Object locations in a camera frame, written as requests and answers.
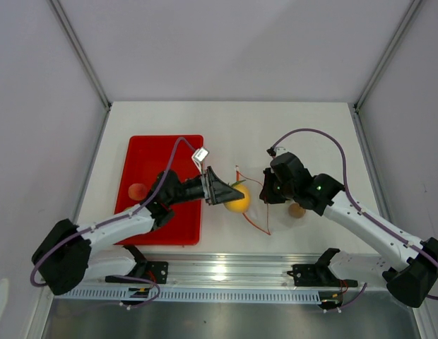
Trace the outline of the orange fruit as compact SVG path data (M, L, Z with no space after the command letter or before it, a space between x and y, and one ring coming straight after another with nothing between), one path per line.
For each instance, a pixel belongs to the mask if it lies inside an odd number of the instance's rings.
M246 213L251 205L250 191L244 184L245 180L235 182L232 187L244 194L244 197L235 201L224 203L227 210L233 213L243 214Z

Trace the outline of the brown kiwi fruit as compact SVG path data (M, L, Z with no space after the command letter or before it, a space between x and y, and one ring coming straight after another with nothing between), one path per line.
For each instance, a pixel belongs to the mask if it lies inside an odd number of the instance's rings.
M300 219L300 218L303 218L305 216L306 210L298 203L292 203L288 207L288 214L292 218Z

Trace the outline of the clear zip top bag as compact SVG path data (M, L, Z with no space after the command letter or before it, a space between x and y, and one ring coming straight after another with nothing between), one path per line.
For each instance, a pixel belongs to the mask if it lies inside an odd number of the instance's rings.
M238 165L235 166L235 172L235 182L245 180L244 184L250 191L251 205L246 213L240 214L250 225L265 235L271 236L275 231L278 232L302 224L302 219L304 219L305 216L300 219L295 219L288 214L288 207L296 202L286 201L282 204L264 203L259 199L259 194L264 185L262 176L255 179L244 175Z

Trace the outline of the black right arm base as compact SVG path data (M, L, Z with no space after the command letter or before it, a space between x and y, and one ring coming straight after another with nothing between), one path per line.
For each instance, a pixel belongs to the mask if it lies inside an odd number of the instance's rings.
M331 259L339 252L339 249L329 248L315 263L293 264L286 274L296 287L357 287L356 280L340 280L329 269Z

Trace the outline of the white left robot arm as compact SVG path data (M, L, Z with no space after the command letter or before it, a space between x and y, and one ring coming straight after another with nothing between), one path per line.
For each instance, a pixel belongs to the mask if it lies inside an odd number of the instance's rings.
M134 245L125 247L128 255L124 257L97 255L125 239L161 229L174 217L173 205L204 200L214 206L243 198L236 185L223 182L210 167L184 182L167 169L159 173L144 200L124 212L84 225L69 219L57 222L31 257L30 283L47 286L54 295L63 295L95 278L109 283L153 283L148 261Z

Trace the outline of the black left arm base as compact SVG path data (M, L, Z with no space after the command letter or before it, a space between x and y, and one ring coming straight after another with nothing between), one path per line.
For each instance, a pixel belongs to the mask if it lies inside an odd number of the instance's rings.
M106 283L125 283L134 281L135 278L151 280L157 284L167 282L169 263L167 261L149 261L144 254L134 245L124 245L123 249L128 251L134 260L134 264L127 274L118 273L107 275Z

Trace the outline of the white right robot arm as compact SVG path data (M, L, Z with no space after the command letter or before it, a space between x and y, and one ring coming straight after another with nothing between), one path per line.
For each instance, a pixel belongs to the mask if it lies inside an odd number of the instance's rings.
M379 259L336 251L315 268L317 280L331 285L351 279L384 286L398 301L418 308L438 279L438 240L413 236L354 201L345 185L327 174L311 175L283 148L269 148L259 198L268 204L294 201L343 226L371 246Z

